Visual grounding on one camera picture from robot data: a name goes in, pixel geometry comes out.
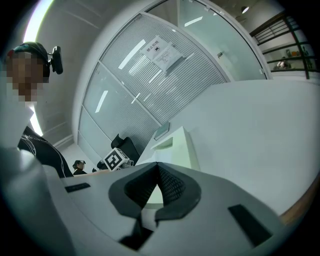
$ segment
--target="distant person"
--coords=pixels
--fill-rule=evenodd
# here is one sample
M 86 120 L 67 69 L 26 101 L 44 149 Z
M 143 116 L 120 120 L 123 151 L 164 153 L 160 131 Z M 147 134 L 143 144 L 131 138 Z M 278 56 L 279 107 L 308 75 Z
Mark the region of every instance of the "distant person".
M 85 164 L 86 164 L 85 161 L 76 160 L 76 161 L 74 162 L 73 166 L 72 166 L 73 169 L 74 169 L 73 175 L 87 174 L 87 173 L 84 171 Z

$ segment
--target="ceiling light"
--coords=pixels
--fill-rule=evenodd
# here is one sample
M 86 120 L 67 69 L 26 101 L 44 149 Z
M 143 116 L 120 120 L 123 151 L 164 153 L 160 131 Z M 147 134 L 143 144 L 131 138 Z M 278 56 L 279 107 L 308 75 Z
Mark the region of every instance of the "ceiling light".
M 29 24 L 26 28 L 23 42 L 35 42 L 47 10 L 54 0 L 41 0 L 33 11 Z
M 124 58 L 124 60 L 119 65 L 118 69 L 122 70 L 125 67 L 125 65 L 127 65 L 127 63 L 131 60 L 131 58 L 137 53 L 137 51 L 139 51 L 140 48 L 145 45 L 145 43 L 145 40 L 141 40 Z
M 246 7 L 246 6 L 241 7 L 242 14 L 244 14 L 248 10 L 249 10 L 249 7 Z
M 202 20 L 202 18 L 203 18 L 203 16 L 201 16 L 201 17 L 199 17 L 199 18 L 195 18 L 195 19 L 193 19 L 193 20 L 191 20 L 191 21 L 189 21 L 189 22 L 185 23 L 185 24 L 184 24 L 184 26 L 185 26 L 185 27 L 187 27 L 187 26 L 191 25 L 192 23 L 195 23 L 195 22 L 201 21 L 201 20 Z
M 98 103 L 98 106 L 96 106 L 96 110 L 95 110 L 96 113 L 98 113 L 98 112 L 100 111 L 101 105 L 102 105 L 102 103 L 104 102 L 107 93 L 108 93 L 107 90 L 105 90 L 105 91 L 102 93 L 101 98 L 100 98 L 99 103 Z
M 34 132 L 36 134 L 38 134 L 39 136 L 42 136 L 44 134 L 42 133 L 42 130 L 40 128 L 40 125 L 39 125 L 39 122 L 38 122 L 38 118 L 37 118 L 37 115 L 36 115 L 36 111 L 35 111 L 35 107 L 31 106 L 30 109 L 33 111 L 33 115 L 32 115 L 32 117 L 30 119 L 32 128 L 33 128 L 33 130 L 34 130 Z

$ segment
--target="white desk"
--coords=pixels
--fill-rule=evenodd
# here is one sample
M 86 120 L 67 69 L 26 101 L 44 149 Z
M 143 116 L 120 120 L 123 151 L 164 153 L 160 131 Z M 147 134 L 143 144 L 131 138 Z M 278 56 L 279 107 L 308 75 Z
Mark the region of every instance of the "white desk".
M 183 126 L 201 172 L 234 182 L 280 215 L 318 174 L 319 109 L 320 87 L 304 82 L 216 84 L 170 120 L 165 136 Z M 137 164 L 156 143 L 152 137 Z

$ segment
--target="office chair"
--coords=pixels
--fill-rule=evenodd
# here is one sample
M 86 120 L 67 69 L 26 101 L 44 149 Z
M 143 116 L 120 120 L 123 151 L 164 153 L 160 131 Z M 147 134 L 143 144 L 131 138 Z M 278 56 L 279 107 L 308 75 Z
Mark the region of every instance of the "office chair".
M 118 148 L 126 154 L 126 156 L 133 161 L 133 165 L 136 165 L 140 158 L 140 154 L 137 152 L 136 147 L 129 137 L 122 139 L 119 134 L 111 142 L 111 148 Z

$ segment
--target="black slot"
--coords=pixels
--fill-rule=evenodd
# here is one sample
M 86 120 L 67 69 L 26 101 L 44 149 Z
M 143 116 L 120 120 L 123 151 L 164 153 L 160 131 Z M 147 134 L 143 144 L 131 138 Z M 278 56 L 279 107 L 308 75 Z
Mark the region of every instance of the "black slot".
M 272 236 L 241 204 L 231 206 L 228 210 L 255 247 Z
M 78 190 L 83 190 L 83 189 L 86 189 L 89 187 L 90 187 L 90 185 L 88 183 L 81 183 L 81 184 L 77 184 L 77 185 L 66 186 L 64 188 L 68 193 L 70 193 L 70 192 L 74 192 L 74 191 L 78 191 Z

